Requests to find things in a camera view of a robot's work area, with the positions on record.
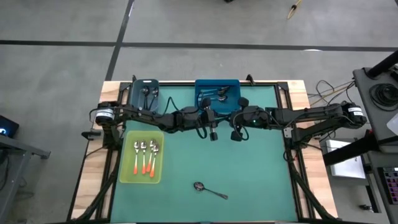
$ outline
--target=orange handle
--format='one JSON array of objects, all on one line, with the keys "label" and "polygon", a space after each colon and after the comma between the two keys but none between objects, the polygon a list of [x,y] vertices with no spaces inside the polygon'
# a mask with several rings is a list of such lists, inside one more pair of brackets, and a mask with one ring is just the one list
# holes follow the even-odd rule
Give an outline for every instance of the orange handle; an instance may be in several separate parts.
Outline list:
[{"label": "orange handle", "polygon": [[142,156],[142,174],[145,174],[146,172],[146,166],[145,166],[145,153]]},{"label": "orange handle", "polygon": [[150,171],[151,160],[152,160],[152,152],[150,153],[150,156],[149,156],[149,162],[148,162],[148,166],[147,166],[147,172]]},{"label": "orange handle", "polygon": [[137,154],[136,154],[136,163],[134,164],[134,174],[137,174]]},{"label": "orange handle", "polygon": [[152,164],[152,170],[150,171],[151,178],[155,176],[155,161],[156,161],[156,157],[154,157],[154,163]]}]

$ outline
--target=blue tray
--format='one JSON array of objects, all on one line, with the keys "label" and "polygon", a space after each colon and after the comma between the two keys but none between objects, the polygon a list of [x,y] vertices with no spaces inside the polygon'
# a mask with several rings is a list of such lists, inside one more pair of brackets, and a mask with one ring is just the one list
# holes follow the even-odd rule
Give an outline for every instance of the blue tray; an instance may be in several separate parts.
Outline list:
[{"label": "blue tray", "polygon": [[[239,80],[196,80],[195,81],[195,106],[199,107],[201,100],[197,100],[201,91],[216,90],[229,86],[229,90],[224,94],[227,99],[224,102],[218,100],[211,101],[211,108],[219,113],[230,113],[240,109],[238,100],[241,97],[241,84]],[[204,96],[204,98],[217,98],[217,95]]]}]

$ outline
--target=utensil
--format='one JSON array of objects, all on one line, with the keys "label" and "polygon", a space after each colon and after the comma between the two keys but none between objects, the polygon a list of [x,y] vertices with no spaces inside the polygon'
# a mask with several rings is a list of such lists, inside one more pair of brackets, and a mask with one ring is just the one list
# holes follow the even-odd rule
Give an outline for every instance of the utensil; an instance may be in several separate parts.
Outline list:
[{"label": "utensil", "polygon": [[136,150],[136,161],[134,164],[134,174],[137,174],[137,158],[138,158],[138,150],[139,150],[139,141],[134,142],[134,149]]},{"label": "utensil", "polygon": [[156,87],[154,88],[154,90],[152,90],[152,95],[154,96],[152,98],[152,100],[150,101],[150,105],[149,105],[149,109],[150,110],[152,108],[152,104],[154,103],[155,98],[157,98],[159,96],[159,89]]},{"label": "utensil", "polygon": [[208,93],[208,92],[212,92],[212,91],[217,91],[217,94],[222,95],[222,94],[226,93],[229,90],[229,88],[231,88],[231,87],[230,86],[224,86],[224,87],[217,88],[217,89],[212,89],[212,90],[202,90],[201,92],[202,93]]},{"label": "utensil", "polygon": [[159,145],[156,144],[153,148],[154,152],[154,163],[152,164],[152,170],[150,170],[150,177],[153,178],[155,176],[155,161],[156,161],[156,155],[159,152]]},{"label": "utensil", "polygon": [[148,166],[147,166],[147,172],[150,171],[150,165],[151,165],[151,161],[152,161],[152,153],[154,151],[154,146],[156,145],[156,140],[152,139],[149,142],[149,147],[150,147],[150,156],[149,156],[149,162],[148,162]]},{"label": "utensil", "polygon": [[145,166],[145,152],[147,149],[147,143],[145,141],[141,142],[141,150],[143,151],[142,153],[142,174],[146,173],[146,166]]},{"label": "utensil", "polygon": [[225,200],[228,199],[228,196],[225,195],[225,194],[220,194],[220,193],[214,192],[214,191],[212,191],[212,190],[206,189],[206,188],[205,188],[205,185],[204,185],[203,183],[201,183],[201,182],[195,182],[195,183],[193,184],[193,187],[194,187],[195,190],[197,190],[197,191],[207,190],[207,191],[210,191],[211,193],[213,193],[213,194],[215,194],[215,195],[218,195],[218,196],[222,197],[222,198],[225,199]]},{"label": "utensil", "polygon": [[148,86],[144,86],[141,90],[141,92],[144,94],[144,110],[147,109],[148,107],[148,95],[149,95],[149,87]]},{"label": "utensil", "polygon": [[226,99],[228,99],[228,96],[210,98],[210,100],[218,100],[220,102],[224,102],[224,101],[226,101]]}]

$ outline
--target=orange-handled spoon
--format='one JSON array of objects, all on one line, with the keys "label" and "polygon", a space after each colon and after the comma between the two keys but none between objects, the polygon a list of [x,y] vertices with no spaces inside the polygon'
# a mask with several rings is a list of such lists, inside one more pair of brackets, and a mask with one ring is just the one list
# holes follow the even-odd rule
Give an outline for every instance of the orange-handled spoon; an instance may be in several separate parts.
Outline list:
[{"label": "orange-handled spoon", "polygon": [[148,162],[148,166],[147,166],[147,172],[150,171],[150,165],[151,165],[151,162],[152,162],[152,153],[154,151],[155,144],[156,144],[155,139],[150,140],[149,147],[151,148],[151,150],[150,150],[149,162]]},{"label": "orange-handled spoon", "polygon": [[142,174],[146,173],[146,166],[145,166],[145,152],[147,149],[147,143],[145,141],[141,142],[141,149],[143,151],[142,153]]},{"label": "orange-handled spoon", "polygon": [[136,150],[136,162],[134,164],[134,174],[137,174],[137,160],[138,160],[138,150],[139,150],[139,141],[134,142],[134,149]]},{"label": "orange-handled spoon", "polygon": [[150,170],[149,176],[151,178],[153,178],[155,176],[155,161],[156,161],[156,155],[159,152],[159,146],[156,144],[152,150],[154,152],[154,163],[152,164],[152,170]]}]

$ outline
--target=electronic device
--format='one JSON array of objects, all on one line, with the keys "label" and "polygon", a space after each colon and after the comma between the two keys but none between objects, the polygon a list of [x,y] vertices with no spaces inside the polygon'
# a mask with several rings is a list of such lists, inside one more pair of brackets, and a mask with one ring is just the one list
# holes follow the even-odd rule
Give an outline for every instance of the electronic device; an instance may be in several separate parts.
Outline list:
[{"label": "electronic device", "polygon": [[398,167],[377,168],[390,204],[398,205]]},{"label": "electronic device", "polygon": [[0,134],[13,138],[19,128],[19,124],[0,115]]}]

